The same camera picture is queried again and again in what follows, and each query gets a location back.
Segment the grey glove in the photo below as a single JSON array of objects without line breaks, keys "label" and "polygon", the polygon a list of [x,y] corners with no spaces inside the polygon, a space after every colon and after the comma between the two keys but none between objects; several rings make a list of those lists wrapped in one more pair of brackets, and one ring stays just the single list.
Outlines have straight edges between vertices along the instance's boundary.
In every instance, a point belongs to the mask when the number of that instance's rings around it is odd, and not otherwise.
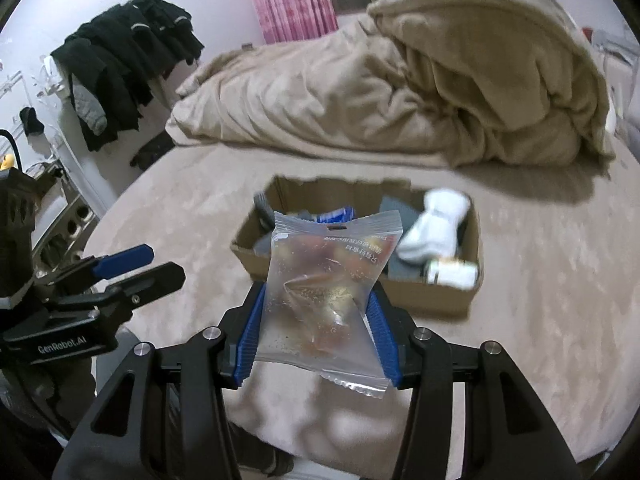
[{"label": "grey glove", "polygon": [[276,217],[265,193],[254,195],[254,209],[265,234],[254,244],[255,255],[267,257],[271,252],[271,234],[276,226]]}]

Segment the clear plastic snack bag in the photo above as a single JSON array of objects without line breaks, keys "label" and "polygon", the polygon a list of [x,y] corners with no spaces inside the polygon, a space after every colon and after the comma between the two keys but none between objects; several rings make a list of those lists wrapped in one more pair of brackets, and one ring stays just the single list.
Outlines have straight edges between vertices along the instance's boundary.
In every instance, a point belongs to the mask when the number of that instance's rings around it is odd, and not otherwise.
[{"label": "clear plastic snack bag", "polygon": [[370,293],[404,234],[396,210],[345,223],[276,214],[257,359],[380,398],[390,386],[370,333]]}]

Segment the white sock roll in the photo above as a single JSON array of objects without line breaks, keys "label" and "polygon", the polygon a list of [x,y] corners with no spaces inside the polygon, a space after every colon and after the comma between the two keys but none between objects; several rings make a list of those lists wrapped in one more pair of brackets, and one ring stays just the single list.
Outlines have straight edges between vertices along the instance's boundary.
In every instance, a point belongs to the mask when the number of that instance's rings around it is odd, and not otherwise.
[{"label": "white sock roll", "polygon": [[413,266],[456,255],[458,229],[471,200],[452,188],[432,188],[424,194],[423,206],[424,211],[396,248],[399,259]]}]

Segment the blue snack packet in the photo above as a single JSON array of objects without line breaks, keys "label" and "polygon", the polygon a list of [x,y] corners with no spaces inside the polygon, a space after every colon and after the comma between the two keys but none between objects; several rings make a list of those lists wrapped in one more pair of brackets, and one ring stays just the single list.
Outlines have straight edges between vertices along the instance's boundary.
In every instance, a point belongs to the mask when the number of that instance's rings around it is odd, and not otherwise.
[{"label": "blue snack packet", "polygon": [[314,221],[318,223],[345,223],[356,218],[356,211],[351,206],[334,209],[323,214],[316,214]]}]

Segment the open cardboard box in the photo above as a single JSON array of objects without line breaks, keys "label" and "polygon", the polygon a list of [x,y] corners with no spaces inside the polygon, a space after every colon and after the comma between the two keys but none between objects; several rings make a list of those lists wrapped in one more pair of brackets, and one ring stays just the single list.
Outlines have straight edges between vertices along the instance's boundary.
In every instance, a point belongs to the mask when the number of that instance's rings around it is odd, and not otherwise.
[{"label": "open cardboard box", "polygon": [[[401,203],[418,208],[423,205],[424,188],[415,188],[407,180],[386,179],[380,182],[365,180],[342,180],[318,178],[300,180],[277,176],[264,189],[269,205],[280,212],[306,210],[312,214],[324,214],[341,207],[352,206],[358,216],[376,214],[384,197],[393,197]],[[245,271],[254,280],[267,277],[269,257],[258,255],[253,246],[266,234],[253,209],[231,243],[231,250],[240,260]],[[480,289],[483,275],[477,274],[474,283],[467,289],[451,282],[427,278],[391,278],[383,274],[380,282],[392,304],[411,312],[428,315],[464,318],[470,304]]]}]

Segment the beige bed sheet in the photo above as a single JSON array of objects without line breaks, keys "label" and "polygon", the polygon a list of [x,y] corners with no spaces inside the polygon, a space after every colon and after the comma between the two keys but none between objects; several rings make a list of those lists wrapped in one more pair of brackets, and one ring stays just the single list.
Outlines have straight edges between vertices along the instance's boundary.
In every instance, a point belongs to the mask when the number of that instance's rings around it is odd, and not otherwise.
[{"label": "beige bed sheet", "polygon": [[416,322],[458,344],[499,341],[585,460],[620,440],[639,406],[639,166],[623,145],[616,153],[604,169],[443,170],[222,144],[174,148],[111,206],[86,251],[147,244],[157,262],[183,267],[183,289],[137,310],[129,325],[170,346],[242,304],[250,278],[230,246],[273,177],[456,188],[480,220],[484,280],[466,318]]}]

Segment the black clothes pile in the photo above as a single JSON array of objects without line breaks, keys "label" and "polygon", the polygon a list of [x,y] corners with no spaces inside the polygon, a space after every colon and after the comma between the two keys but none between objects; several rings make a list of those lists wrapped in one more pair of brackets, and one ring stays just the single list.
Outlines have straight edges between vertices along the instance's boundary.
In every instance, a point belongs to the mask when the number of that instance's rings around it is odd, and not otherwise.
[{"label": "black clothes pile", "polygon": [[152,82],[200,59],[204,44],[192,15],[166,0],[115,4],[52,51],[70,84],[70,102],[89,151],[137,130],[140,108],[155,98]]}]

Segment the beige rumpled duvet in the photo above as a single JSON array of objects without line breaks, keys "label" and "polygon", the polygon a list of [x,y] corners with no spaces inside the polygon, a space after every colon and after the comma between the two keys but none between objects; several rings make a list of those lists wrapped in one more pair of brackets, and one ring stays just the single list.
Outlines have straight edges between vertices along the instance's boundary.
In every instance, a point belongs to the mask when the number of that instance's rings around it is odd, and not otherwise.
[{"label": "beige rumpled duvet", "polygon": [[376,0],[321,38],[219,55],[177,94],[181,145],[423,167],[615,155],[602,70],[556,0]]}]

